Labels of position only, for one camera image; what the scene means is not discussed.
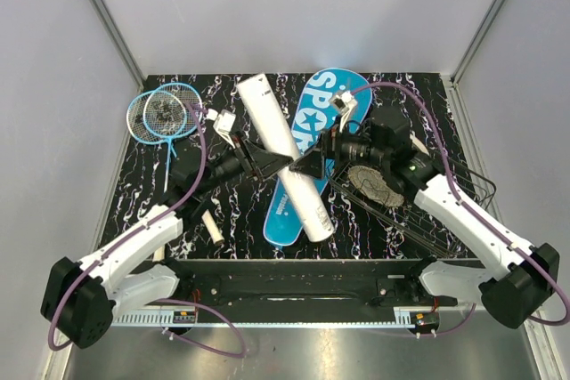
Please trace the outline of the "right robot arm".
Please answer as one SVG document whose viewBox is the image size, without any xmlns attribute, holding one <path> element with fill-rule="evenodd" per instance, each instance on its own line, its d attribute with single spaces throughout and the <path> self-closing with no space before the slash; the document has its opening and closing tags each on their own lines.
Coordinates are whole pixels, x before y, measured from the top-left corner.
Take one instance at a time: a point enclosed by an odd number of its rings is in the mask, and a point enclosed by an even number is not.
<svg viewBox="0 0 570 380">
<path fill-rule="evenodd" d="M 558 251 L 533 245 L 489 215 L 455 182 L 446 157 L 432 158 L 413 143 L 399 109 L 374 109 L 368 129 L 358 133 L 336 121 L 291 168 L 322 178 L 330 159 L 373 172 L 383 181 L 379 192 L 398 195 L 435 217 L 482 264 L 424 262 L 404 283 L 410 303 L 421 306 L 445 296 L 481 304 L 503 326 L 517 328 L 553 294 L 567 299 L 557 283 Z"/>
</svg>

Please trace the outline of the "blue racket cover bag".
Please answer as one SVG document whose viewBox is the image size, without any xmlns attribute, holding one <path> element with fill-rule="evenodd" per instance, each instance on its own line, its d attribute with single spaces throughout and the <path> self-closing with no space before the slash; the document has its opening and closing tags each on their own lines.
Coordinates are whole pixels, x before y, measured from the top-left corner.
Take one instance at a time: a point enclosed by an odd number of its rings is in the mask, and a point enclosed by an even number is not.
<svg viewBox="0 0 570 380">
<path fill-rule="evenodd" d="M 331 128 L 340 115 L 332 98 L 367 85 L 366 78 L 348 69 L 323 69 L 311 77 L 297 97 L 297 110 L 290 131 L 302 158 L 301 166 L 321 176 L 313 179 L 313 194 L 320 197 L 328 184 L 325 171 L 335 165 L 334 158 L 325 158 L 313 149 L 323 131 Z M 278 248 L 296 243 L 304 231 L 300 215 L 289 197 L 286 185 L 278 180 L 265 217 L 263 228 L 267 242 Z"/>
</svg>

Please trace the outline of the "white shuttlecock tube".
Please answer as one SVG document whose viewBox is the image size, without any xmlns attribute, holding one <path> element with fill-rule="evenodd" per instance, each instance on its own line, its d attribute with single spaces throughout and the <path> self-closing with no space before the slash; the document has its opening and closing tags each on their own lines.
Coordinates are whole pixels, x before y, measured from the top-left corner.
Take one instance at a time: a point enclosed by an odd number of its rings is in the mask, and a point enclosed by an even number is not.
<svg viewBox="0 0 570 380">
<path fill-rule="evenodd" d="M 266 75 L 247 78 L 237 84 L 237 89 L 265 150 L 281 156 L 278 181 L 263 227 L 265 240 L 287 247 L 302 232 L 312 243 L 328 239 L 334 226 L 314 179 L 289 170 L 300 153 Z"/>
</svg>

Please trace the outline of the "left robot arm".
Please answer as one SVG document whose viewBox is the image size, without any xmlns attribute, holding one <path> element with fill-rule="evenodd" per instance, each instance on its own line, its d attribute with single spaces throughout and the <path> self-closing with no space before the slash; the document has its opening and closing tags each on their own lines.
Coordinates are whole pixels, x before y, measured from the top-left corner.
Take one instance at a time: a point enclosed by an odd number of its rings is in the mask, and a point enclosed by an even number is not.
<svg viewBox="0 0 570 380">
<path fill-rule="evenodd" d="M 181 305 L 191 298 L 192 283 L 174 261 L 157 262 L 142 273 L 137 268 L 155 250 L 177 239 L 206 210 L 212 189 L 241 175 L 267 180 L 289 166 L 290 155 L 268 150 L 231 133 L 223 151 L 208 158 L 206 146 L 188 141 L 175 144 L 167 190 L 147 214 L 106 246 L 77 262 L 61 258 L 51 268 L 40 307 L 49 321 L 48 344 L 54 351 L 55 332 L 85 349 L 124 314 L 167 299 Z"/>
</svg>

